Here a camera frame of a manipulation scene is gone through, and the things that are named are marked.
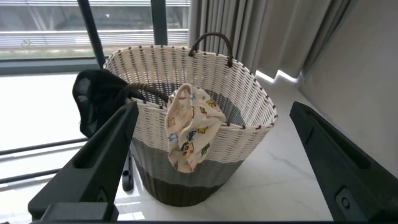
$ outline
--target basket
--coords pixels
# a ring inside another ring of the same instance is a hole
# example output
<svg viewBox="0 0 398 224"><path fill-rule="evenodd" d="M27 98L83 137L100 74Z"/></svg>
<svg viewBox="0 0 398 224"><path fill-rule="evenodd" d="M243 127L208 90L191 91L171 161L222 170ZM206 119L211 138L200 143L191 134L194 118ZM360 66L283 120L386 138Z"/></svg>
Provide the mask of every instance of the basket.
<svg viewBox="0 0 398 224"><path fill-rule="evenodd" d="M209 35L224 39L228 56L198 51ZM138 46L118 50L104 68L140 88L139 117L131 152L147 191L160 202L178 207L206 200L234 174L277 120L276 108L241 62L233 59L229 40L220 33L202 35L191 49ZM167 158L164 128L168 95L183 83L204 89L226 116L206 159L194 172L176 171Z"/></svg>

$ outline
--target curtain fold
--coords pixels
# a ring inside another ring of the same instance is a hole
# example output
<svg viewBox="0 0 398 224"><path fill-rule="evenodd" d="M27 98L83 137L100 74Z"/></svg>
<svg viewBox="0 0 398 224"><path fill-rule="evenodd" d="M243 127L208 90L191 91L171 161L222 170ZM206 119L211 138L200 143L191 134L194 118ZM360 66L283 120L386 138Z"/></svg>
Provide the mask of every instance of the curtain fold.
<svg viewBox="0 0 398 224"><path fill-rule="evenodd" d="M221 32L233 56L270 77L282 70L298 77L315 61L349 0L191 0L188 44L207 32ZM223 40L209 37L200 50L227 55Z"/></svg>

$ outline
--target woven basket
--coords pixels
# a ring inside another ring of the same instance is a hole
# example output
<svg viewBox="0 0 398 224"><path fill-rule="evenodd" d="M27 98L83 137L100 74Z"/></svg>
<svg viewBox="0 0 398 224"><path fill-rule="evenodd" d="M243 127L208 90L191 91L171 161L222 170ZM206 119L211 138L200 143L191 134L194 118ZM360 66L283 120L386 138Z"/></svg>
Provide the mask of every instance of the woven basket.
<svg viewBox="0 0 398 224"><path fill-rule="evenodd" d="M224 39L228 55L198 51L209 35ZM277 119L271 99L242 63L233 59L228 39L219 33L201 36L192 49L139 46L119 50L104 68L141 88L146 101L136 101L139 118L131 151L145 188L167 205L191 206L206 200L234 174L263 140ZM206 159L194 172L176 171L167 157L164 128L166 102L183 83L204 89L226 116Z"/></svg>

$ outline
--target white wall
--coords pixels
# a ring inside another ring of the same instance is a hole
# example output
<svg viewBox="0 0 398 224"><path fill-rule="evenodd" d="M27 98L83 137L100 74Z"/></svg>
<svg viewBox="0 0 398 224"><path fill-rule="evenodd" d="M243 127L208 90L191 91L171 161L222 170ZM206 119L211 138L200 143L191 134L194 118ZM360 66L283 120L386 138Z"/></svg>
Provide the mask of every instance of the white wall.
<svg viewBox="0 0 398 224"><path fill-rule="evenodd" d="M314 106L398 177L398 1L355 2L306 78Z"/></svg>

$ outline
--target basket handle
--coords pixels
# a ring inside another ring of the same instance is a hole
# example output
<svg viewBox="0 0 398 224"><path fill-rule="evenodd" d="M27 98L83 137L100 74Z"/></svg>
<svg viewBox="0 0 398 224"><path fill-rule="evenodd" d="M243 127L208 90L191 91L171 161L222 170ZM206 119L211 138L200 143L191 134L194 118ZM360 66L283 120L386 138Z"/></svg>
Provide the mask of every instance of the basket handle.
<svg viewBox="0 0 398 224"><path fill-rule="evenodd" d="M195 41L195 43L193 44L191 50L188 53L188 56L193 57L195 55L194 51L196 53L198 52L198 46L199 46L199 43L201 42L201 40L203 40L204 38L206 38L206 37L208 37L210 35L215 35L215 36L218 36L218 37L221 37L222 39L224 39L225 44L226 44L226 48L228 49L228 62L227 62L227 65L228 65L229 68L231 68L232 67L232 59L234 58L232 56L232 46L231 46L231 43L229 42L228 38L224 34L219 33L219 32L209 32L209 33L201 35L199 37L199 39L197 39L197 41Z"/></svg>
<svg viewBox="0 0 398 224"><path fill-rule="evenodd" d="M131 83L124 87L124 96L127 97L131 90L144 90L145 92L152 93L155 96L158 96L160 99L164 100L166 103L169 101L169 97L157 90L154 87L146 85L145 83Z"/></svg>

